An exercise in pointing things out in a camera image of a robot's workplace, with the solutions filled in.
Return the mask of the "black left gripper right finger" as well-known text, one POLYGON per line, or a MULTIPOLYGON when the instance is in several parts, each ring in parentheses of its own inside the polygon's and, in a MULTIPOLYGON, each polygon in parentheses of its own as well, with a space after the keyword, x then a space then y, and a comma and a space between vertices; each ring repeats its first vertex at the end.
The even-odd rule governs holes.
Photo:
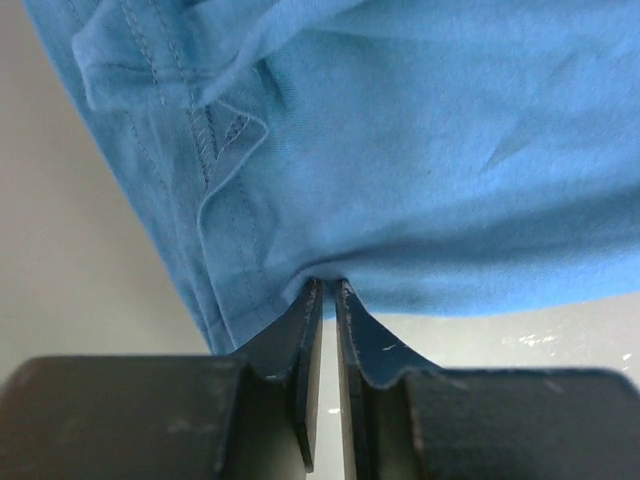
POLYGON ((404 377, 442 368, 374 318, 347 280, 334 296, 345 477, 420 479, 404 377))

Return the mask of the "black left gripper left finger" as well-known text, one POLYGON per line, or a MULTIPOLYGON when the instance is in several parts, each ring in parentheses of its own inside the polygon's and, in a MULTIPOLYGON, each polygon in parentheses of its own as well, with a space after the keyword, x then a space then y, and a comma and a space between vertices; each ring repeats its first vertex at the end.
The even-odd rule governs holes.
POLYGON ((311 280, 283 315, 236 351, 261 378, 284 388, 285 410, 308 473, 315 466, 322 320, 322 283, 311 280))

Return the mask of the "blue t-shirt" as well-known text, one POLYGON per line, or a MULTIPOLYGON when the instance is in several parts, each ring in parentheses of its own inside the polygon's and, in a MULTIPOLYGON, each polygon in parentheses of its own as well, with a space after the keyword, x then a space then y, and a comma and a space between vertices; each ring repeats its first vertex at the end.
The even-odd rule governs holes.
POLYGON ((484 316, 639 287, 635 1, 29 1, 210 350, 311 278, 484 316))

